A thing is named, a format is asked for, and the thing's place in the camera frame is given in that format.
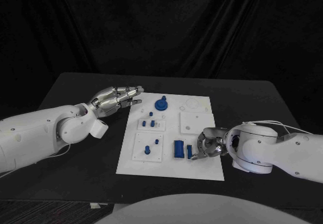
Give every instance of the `floor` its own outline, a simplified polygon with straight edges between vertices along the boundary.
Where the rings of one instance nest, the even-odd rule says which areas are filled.
[[[90,203],[0,201],[2,224],[92,224],[123,208],[123,205],[101,205],[91,209]],[[322,209],[280,209],[312,224],[323,223]]]

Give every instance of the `black table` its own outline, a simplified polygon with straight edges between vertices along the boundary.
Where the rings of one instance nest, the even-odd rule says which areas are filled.
[[[209,96],[215,124],[234,127],[242,121],[297,122],[274,85],[265,81],[183,79],[64,73],[39,109],[87,103],[110,86],[141,85],[146,92]],[[247,173],[222,157],[225,181],[117,175],[117,164],[130,108],[104,118],[110,129],[71,146],[69,152],[48,158],[0,179],[0,199],[134,203],[152,197],[205,193],[234,196],[273,207],[323,208],[323,184],[294,178],[277,167],[267,175]],[[276,127],[283,135],[284,129]]]

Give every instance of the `robotic hand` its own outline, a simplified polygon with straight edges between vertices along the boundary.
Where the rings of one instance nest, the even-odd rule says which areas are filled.
[[[247,122],[231,130],[205,128],[198,138],[199,153],[192,160],[229,154],[232,166],[245,172],[268,174],[273,165],[294,177],[323,183],[323,136],[277,132]]]
[[[141,86],[110,87],[87,104],[61,106],[2,120],[0,173],[48,158],[66,145],[82,141],[88,134],[101,138],[108,126],[98,118],[141,103],[131,98],[143,91]]]

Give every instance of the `blue object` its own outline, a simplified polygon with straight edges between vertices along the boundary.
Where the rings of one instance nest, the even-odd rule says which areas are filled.
[[[173,141],[173,157],[183,158],[183,141]]]
[[[165,111],[167,109],[167,101],[166,101],[166,96],[162,97],[162,99],[159,99],[154,103],[154,108],[159,110],[159,111]]]
[[[188,145],[188,159],[192,157],[192,145]]]
[[[150,147],[149,147],[149,146],[144,147],[144,154],[146,154],[146,155],[150,154]]]

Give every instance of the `blue knob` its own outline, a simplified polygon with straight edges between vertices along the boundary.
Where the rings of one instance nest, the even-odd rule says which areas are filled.
[[[144,147],[144,153],[146,153],[146,155],[150,154],[150,147],[149,146]]]
[[[154,103],[154,108],[159,110],[159,111],[165,111],[167,109],[167,101],[166,101],[166,96],[162,97],[162,99],[159,99]]]

